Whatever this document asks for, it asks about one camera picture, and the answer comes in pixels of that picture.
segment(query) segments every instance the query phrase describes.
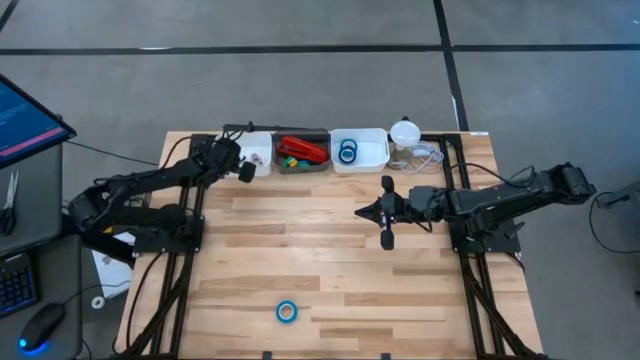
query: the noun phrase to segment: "computer mouse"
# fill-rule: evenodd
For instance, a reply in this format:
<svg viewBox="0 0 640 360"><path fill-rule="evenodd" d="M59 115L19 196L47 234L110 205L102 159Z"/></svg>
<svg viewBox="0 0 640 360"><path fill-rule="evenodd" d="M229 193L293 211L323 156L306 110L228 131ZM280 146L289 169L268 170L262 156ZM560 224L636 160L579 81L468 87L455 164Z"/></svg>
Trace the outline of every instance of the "computer mouse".
<svg viewBox="0 0 640 360"><path fill-rule="evenodd" d="M60 325L64 315L64 306L61 304L51 303L43 306L22 330L20 340L18 340L20 348L25 351L33 351L42 346L56 327Z"/></svg>

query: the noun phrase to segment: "scissors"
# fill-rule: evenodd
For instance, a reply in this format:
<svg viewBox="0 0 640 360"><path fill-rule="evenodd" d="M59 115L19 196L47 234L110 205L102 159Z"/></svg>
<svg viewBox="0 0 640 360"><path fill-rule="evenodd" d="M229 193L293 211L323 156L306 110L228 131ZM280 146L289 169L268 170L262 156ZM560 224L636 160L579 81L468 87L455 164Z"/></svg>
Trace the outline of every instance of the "scissors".
<svg viewBox="0 0 640 360"><path fill-rule="evenodd" d="M16 192L18 191L18 179L20 178L20 172L16 171L11 173L11 180L9 180L9 190L7 191L7 202L4 208L0 210L0 234L9 236L13 233L13 229L16 227L16 211L14 208L14 202L16 198Z"/></svg>

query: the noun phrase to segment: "gray floor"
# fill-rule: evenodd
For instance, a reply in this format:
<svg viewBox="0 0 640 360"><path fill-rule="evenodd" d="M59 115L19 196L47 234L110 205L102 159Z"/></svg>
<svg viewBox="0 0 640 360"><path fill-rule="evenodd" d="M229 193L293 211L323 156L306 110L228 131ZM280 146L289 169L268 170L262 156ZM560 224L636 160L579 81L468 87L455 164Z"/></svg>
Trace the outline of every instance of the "gray floor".
<svg viewBox="0 0 640 360"><path fill-rule="evenodd" d="M0 0L0 8L8 3ZM640 43L633 1L447 0L454 44ZM21 0L0 48L437 44L431 1ZM601 191L640 179L640 52L456 54L471 130L489 131L500 170L582 166ZM79 132L77 141L156 160L169 130L224 123L455 130L442 55L2 56L0 72ZM67 199L103 175L144 169L65 147ZM640 248L637 209L596 211L612 247ZM545 351L566 359L640 353L640 257L605 252L588 206L524 217L527 282ZM95 270L86 266L89 285ZM122 297L87 309L94 357L110 354Z"/></svg>

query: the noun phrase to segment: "green object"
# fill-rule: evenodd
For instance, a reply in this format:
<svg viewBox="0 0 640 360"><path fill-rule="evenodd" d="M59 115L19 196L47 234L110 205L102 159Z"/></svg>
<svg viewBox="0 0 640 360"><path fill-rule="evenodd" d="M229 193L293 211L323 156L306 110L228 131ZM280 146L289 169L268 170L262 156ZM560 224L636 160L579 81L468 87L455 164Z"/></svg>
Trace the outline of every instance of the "green object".
<svg viewBox="0 0 640 360"><path fill-rule="evenodd" d="M289 156L284 161L284 166L285 167L298 167L298 160L296 158L294 158L293 156Z"/></svg>

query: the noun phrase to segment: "black floor stripe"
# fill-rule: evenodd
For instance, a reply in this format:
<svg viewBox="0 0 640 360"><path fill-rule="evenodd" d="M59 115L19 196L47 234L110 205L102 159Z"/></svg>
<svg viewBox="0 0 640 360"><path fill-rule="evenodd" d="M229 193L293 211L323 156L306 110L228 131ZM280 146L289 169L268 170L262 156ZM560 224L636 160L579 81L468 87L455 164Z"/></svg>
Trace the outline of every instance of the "black floor stripe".
<svg viewBox="0 0 640 360"><path fill-rule="evenodd" d="M464 108L462 100L462 90L460 89L460 81L458 80L458 70L456 69L456 61L453 57L451 38L449 37L449 29L447 27L447 19L444 15L444 7L442 0L433 0L433 7L436 11L436 19L438 20L438 31L440 32L440 40L443 46L444 64L447 68L447 78L449 79L449 88L453 97L453 107L456 112L456 122L458 130L469 131L469 122L467 121L467 111Z"/></svg>
<svg viewBox="0 0 640 360"><path fill-rule="evenodd" d="M454 45L453 52L640 51L640 44Z"/></svg>
<svg viewBox="0 0 640 360"><path fill-rule="evenodd" d="M224 54L316 54L316 53L422 53L422 52L598 52L640 51L640 44L544 44L544 45L273 45L205 46L166 48L15 48L0 49L0 56L96 56L96 55L224 55Z"/></svg>
<svg viewBox="0 0 640 360"><path fill-rule="evenodd" d="M313 54L440 52L440 45L274 45L167 48L0 49L0 55L209 55L209 54Z"/></svg>
<svg viewBox="0 0 640 360"><path fill-rule="evenodd" d="M11 14L13 14L13 10L18 6L18 2L20 2L20 0L11 0L9 5L7 5L7 8L4 10L4 13L2 13L2 17L0 17L0 32L4 29L4 26L7 25L7 21L9 21Z"/></svg>

